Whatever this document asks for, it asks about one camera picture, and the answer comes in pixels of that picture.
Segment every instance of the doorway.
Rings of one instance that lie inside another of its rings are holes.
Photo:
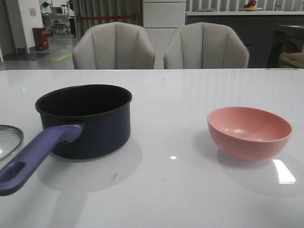
[[[3,56],[15,53],[5,0],[0,0],[0,48]]]

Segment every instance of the chair backrest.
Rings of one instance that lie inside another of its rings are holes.
[[[47,15],[48,15],[48,16],[49,16],[49,18],[51,18],[51,19],[57,19],[56,14],[55,14],[55,13],[53,13],[53,12],[49,12],[49,13],[47,13]]]
[[[164,54],[165,69],[247,68],[248,61],[232,28],[205,22],[177,28]]]
[[[91,27],[73,51],[75,69],[153,69],[154,60],[144,28],[121,22]]]

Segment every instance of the curtain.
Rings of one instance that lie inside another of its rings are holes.
[[[80,39],[92,26],[120,21],[142,26],[143,0],[74,0],[76,34]],[[101,17],[115,16],[112,19]]]
[[[256,7],[265,11],[303,11],[303,0],[256,0]],[[240,11],[249,0],[187,0],[186,11],[215,9],[216,11]]]

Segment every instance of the saucepan handle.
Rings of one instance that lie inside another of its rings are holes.
[[[70,143],[81,132],[80,126],[63,125],[49,127],[39,133],[0,170],[0,196],[18,191],[58,142]]]

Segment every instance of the glossy table surface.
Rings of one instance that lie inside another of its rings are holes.
[[[42,129],[36,100],[85,84],[132,92],[131,138],[92,160],[50,154],[18,192],[0,197],[0,227],[303,227],[304,70],[0,71],[0,124],[20,128],[24,146]],[[223,106],[273,112],[293,135],[271,159],[230,157],[207,126]]]

